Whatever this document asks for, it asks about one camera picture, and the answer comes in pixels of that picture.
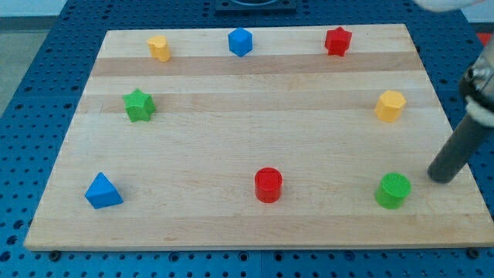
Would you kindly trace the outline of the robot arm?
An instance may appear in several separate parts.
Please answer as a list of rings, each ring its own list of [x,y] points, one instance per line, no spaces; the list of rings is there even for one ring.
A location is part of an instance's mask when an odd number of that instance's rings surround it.
[[[458,82],[466,101],[467,114],[478,123],[493,128],[493,37]]]

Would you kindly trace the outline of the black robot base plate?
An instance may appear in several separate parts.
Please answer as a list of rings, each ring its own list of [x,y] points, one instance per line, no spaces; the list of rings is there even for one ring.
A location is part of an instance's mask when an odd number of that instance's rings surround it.
[[[214,0],[216,12],[296,11],[297,0]]]

